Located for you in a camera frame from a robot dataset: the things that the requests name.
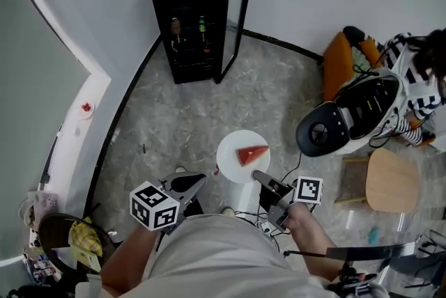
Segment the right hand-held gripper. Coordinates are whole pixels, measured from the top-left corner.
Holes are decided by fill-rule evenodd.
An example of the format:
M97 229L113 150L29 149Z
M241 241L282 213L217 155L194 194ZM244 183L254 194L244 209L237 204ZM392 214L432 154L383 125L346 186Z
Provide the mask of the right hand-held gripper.
M296 203L320 205L323 180L320 178L298 177L290 184L274 179L270 175L254 170L252 177L270 190L272 198L268 208L268 221L278 230L285 230L288 209Z

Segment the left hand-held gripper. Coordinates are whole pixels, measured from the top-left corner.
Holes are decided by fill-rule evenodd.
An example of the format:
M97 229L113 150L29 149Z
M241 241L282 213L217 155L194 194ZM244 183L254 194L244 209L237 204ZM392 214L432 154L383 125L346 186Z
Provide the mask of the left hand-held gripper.
M130 214L144 228L169 235L184 220L187 201L206 183L202 173L168 175L156 183L145 181L130 192Z

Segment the red triangular object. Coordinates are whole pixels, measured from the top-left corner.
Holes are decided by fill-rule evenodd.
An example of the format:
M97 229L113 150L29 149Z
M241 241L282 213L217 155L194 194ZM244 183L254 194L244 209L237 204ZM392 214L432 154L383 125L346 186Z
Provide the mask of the red triangular object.
M262 157L268 151L269 146L251 146L237 149L236 154L240 165L247 166Z

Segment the white round plate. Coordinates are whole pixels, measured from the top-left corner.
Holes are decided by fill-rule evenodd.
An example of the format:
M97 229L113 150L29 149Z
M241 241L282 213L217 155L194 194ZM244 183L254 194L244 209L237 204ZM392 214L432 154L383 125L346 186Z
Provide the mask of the white round plate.
M251 146L268 146L267 141L256 132L250 130L237 130L225 136L220 142L216 159L220 173L231 182L247 184L254 181L252 172L259 170L266 172L270 164L269 151L255 162L241 166L236 154L237 149Z

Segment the person's left forearm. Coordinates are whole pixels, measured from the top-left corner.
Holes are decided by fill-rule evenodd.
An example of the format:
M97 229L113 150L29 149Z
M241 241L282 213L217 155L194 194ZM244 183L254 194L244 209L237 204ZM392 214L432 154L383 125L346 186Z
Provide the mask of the person's left forearm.
M102 287L118 298L137 287L160 233L137 228L121 243L100 271Z

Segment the person's right forearm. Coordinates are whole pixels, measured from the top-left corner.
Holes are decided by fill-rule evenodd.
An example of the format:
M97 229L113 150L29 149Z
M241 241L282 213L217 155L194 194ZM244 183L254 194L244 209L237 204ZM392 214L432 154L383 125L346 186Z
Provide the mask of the person's right forearm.
M296 202L287 212L285 226L300 251L325 255L328 248L336 247L305 203ZM304 261L311 275L328 281L334 281L343 266L339 260L322 257L304 256Z

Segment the person's beige shirt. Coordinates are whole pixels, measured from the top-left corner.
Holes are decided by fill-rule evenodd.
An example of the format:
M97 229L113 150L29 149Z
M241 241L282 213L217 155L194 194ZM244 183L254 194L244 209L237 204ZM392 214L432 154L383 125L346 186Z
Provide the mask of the person's beige shirt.
M118 298L337 298L329 282L297 274L247 222L199 215L163 244L148 278Z

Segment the yellow checked cloth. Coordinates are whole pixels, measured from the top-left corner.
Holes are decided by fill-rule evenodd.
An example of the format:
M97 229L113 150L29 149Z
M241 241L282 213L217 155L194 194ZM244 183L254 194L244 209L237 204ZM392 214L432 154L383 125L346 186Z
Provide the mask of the yellow checked cloth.
M78 258L88 262L90 267L94 265L99 267L99 259L102 257L102 244L91 224L90 217L85 217L83 222L74 221L69 231L68 243L77 250Z

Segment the black chest-mounted device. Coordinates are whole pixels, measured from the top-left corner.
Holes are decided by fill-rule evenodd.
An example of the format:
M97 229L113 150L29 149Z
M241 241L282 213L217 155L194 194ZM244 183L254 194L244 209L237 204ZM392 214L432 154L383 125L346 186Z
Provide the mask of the black chest-mounted device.
M368 247L330 247L324 254L304 251L288 250L283 252L284 257L290 255L308 256L314 258L328 258L343 262L384 260L388 258L399 258L413 255L415 243L397 244L389 246L368 246Z

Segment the wooden stool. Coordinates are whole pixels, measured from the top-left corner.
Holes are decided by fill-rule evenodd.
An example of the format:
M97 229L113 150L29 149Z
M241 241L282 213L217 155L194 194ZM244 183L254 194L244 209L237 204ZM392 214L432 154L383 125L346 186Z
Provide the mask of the wooden stool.
M338 198L336 204L366 203L372 210L386 213L411 213L420 192L420 172L416 165L398 154L379 148L366 157L343 158L343 163L364 164L364 193Z

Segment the small plate with red fruit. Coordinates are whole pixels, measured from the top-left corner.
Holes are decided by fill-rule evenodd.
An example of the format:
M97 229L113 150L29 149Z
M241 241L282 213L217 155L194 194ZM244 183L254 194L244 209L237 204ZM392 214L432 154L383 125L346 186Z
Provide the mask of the small plate with red fruit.
M95 111L95 104L93 102L85 102L81 104L79 107L78 119L87 120L92 117L94 111Z

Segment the pale green striped cushion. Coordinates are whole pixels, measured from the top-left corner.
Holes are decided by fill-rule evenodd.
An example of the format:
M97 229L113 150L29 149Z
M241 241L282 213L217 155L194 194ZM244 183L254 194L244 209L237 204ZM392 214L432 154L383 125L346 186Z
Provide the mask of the pale green striped cushion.
M360 48L352 46L351 54L353 57L353 78L357 79L363 72L366 72L370 68L370 64Z

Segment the pink patterned bag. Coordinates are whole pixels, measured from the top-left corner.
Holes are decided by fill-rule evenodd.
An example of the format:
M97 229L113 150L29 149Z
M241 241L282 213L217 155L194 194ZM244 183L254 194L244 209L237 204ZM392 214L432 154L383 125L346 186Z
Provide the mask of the pink patterned bag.
M25 226L37 230L45 215L58 211L56 194L47 191L29 191L19 206L18 215Z

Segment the white pedestal stand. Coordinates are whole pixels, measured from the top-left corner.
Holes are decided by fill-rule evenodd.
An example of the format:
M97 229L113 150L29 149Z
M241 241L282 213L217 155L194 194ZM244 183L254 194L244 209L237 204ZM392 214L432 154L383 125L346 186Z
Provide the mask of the white pedestal stand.
M256 213L259 204L259 194L261 184L251 182L247 184L237 184L230 182L224 204L235 211Z

